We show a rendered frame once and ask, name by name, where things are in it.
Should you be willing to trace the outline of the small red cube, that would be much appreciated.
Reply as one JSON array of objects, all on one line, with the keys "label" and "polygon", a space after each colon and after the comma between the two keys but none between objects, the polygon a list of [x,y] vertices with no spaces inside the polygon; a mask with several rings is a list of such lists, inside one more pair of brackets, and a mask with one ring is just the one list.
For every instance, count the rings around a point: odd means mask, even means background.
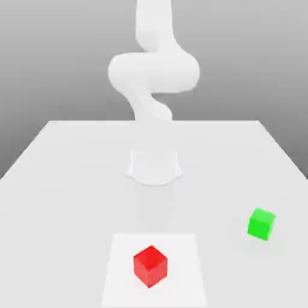
[{"label": "small red cube", "polygon": [[168,258],[153,245],[133,257],[134,274],[146,287],[155,286],[168,274]]}]

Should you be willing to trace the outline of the small green cube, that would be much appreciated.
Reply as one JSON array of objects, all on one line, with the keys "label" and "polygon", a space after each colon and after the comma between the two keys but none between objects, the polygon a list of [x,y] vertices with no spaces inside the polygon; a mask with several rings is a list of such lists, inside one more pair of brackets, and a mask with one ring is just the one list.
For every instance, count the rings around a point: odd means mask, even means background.
[{"label": "small green cube", "polygon": [[273,230],[275,219],[274,213],[256,208],[249,219],[247,233],[267,241]]}]

